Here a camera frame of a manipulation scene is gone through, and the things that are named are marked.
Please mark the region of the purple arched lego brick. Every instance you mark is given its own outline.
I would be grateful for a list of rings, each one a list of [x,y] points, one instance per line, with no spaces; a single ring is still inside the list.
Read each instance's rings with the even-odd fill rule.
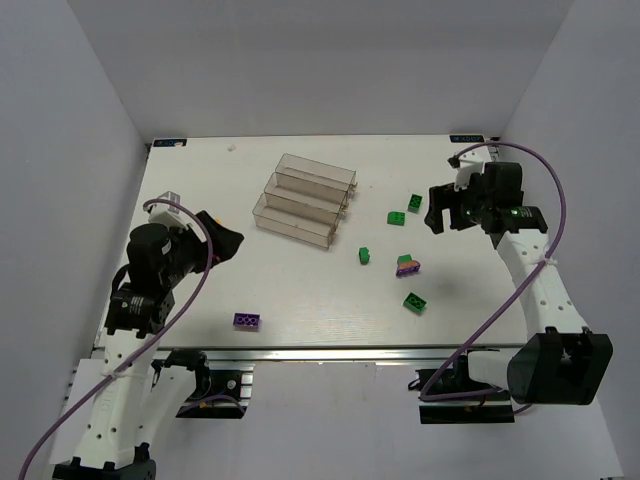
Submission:
[[[398,278],[404,278],[419,272],[421,264],[416,260],[399,263],[396,268],[395,275]]]

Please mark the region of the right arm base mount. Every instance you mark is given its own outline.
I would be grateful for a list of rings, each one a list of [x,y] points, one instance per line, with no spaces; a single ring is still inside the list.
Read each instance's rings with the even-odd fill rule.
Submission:
[[[515,422],[511,397],[471,381],[466,373],[447,369],[419,400],[422,425],[490,425]]]

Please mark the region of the green rounded lego brick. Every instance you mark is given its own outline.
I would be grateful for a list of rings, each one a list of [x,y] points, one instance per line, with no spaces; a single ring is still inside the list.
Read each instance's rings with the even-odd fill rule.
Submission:
[[[358,258],[361,265],[367,265],[370,262],[370,250],[368,247],[360,247],[358,250]]]

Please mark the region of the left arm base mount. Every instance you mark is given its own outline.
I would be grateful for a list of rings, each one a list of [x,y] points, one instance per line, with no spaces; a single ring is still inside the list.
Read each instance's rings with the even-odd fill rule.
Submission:
[[[203,351],[193,349],[172,350],[165,359],[154,359],[152,388],[161,375],[173,367],[185,367],[193,373],[195,389],[186,398],[176,414],[177,418],[190,419],[242,419],[246,406],[241,393],[241,370],[215,369],[209,365]]]

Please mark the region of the green lego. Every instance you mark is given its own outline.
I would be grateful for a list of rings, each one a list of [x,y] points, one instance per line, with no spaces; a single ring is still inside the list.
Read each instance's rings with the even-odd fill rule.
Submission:
[[[397,264],[398,265],[406,263],[406,262],[410,262],[410,261],[412,261],[412,256],[410,254],[400,255],[397,258]]]

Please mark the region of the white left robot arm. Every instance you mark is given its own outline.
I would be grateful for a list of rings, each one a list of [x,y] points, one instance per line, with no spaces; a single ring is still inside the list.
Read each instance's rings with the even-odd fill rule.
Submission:
[[[101,382],[90,397],[85,431],[55,479],[153,479],[155,454],[188,398],[209,386],[204,353],[174,350],[156,363],[161,336],[174,319],[174,288],[188,275],[206,277],[230,260],[244,237],[207,212],[184,222],[173,208],[154,206],[129,234],[126,264],[112,283],[104,323]]]

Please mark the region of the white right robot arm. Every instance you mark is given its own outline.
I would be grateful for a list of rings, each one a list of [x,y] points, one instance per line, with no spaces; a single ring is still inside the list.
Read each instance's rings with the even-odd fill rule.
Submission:
[[[539,208],[523,202],[522,168],[489,162],[464,167],[455,182],[429,190],[426,225],[443,232],[479,226],[507,266],[527,329],[519,350],[467,348],[451,362],[462,387],[508,392],[519,404],[589,405],[613,355],[609,337],[593,332],[570,299],[551,252]]]

